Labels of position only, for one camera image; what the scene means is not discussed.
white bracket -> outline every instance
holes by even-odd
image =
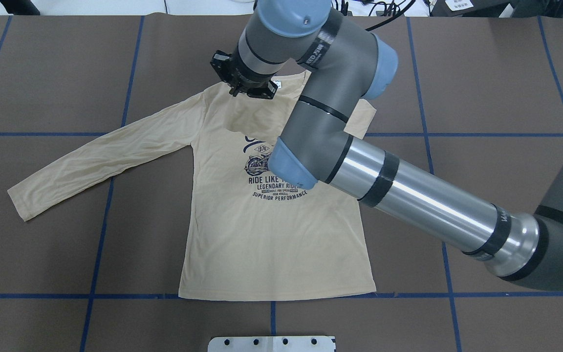
[[[334,336],[218,337],[208,352],[336,352]]]

robotic arm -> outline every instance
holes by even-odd
[[[212,66],[232,89],[272,99],[294,59],[312,74],[268,162],[286,182],[322,181],[483,261],[516,285],[563,290],[563,168],[534,215],[510,214],[344,132],[360,98],[377,98],[397,54],[328,0],[260,0],[232,54]]]

blue joint cap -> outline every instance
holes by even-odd
[[[285,182],[302,189],[312,189],[319,182],[279,137],[268,159],[268,169]]]
[[[370,84],[370,87],[362,96],[362,98],[367,100],[375,99],[384,93],[386,86],[392,82],[398,67],[398,56],[395,49],[382,42],[374,33],[371,34],[377,40],[377,68],[375,69],[373,83]]]
[[[330,8],[330,0],[259,0],[255,11],[273,33],[298,38],[322,27]]]

graphic print on shirt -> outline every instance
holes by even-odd
[[[246,181],[253,185],[252,196],[263,200],[285,201],[305,196],[308,191],[284,182],[268,169],[268,158],[272,154],[272,146],[255,138],[245,137],[247,145],[243,148],[246,158],[244,172]]]

cream t-shirt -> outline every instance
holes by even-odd
[[[225,83],[96,138],[8,190],[23,220],[129,167],[194,151],[190,228],[179,295],[286,301],[373,292],[357,201],[317,183],[297,189],[268,170],[308,73],[274,78],[273,100],[232,97]],[[361,100],[346,131],[362,138]]]

